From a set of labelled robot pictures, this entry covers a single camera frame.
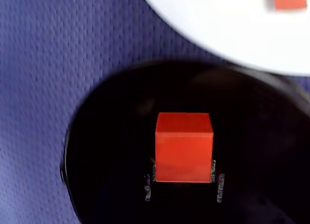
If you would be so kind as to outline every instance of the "white circular plate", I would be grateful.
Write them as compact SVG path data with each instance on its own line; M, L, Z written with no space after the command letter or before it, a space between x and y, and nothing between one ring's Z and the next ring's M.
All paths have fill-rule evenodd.
M276 11L272 0L146 1L176 31L220 57L261 71L310 75L310 7Z

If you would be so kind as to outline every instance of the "orange cube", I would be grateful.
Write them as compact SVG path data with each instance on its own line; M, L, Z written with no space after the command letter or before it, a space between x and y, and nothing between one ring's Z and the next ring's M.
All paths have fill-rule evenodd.
M210 183L213 130L206 113L160 113L156 181Z
M306 0L275 0L276 9L300 9L306 8Z

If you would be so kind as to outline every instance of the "cube top face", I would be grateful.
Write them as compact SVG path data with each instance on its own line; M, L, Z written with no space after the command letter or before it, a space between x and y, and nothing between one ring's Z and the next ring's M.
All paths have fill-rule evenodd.
M160 113L156 132L213 133L207 113Z
M156 181L209 183L212 149L209 114L160 113L155 134Z

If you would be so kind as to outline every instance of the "black surface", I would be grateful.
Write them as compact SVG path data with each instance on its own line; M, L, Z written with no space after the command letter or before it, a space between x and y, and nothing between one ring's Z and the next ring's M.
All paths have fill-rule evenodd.
M200 212L174 206L185 216L193 217L195 210L196 218L249 223L242 197L263 194L283 210L273 208L270 223L282 216L288 220L285 215L309 223L309 107L286 79L231 65L170 62L113 76L90 94L69 128L64 168L75 210L85 223L115 213L125 217L137 204L128 201L144 200L143 175L155 155L158 113L208 112L213 157L226 174L223 204L204 194L208 184L166 187L162 191L171 190L166 195L153 186L153 196L162 204L191 200L209 207ZM116 202L123 206L111 206Z

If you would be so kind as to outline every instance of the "red cube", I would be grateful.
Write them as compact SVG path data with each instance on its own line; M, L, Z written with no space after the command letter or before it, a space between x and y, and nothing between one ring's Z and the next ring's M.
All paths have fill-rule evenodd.
M156 181L210 183L213 130L207 113L160 113Z
M300 9L306 8L306 0L275 0L276 9L289 10L289 9Z

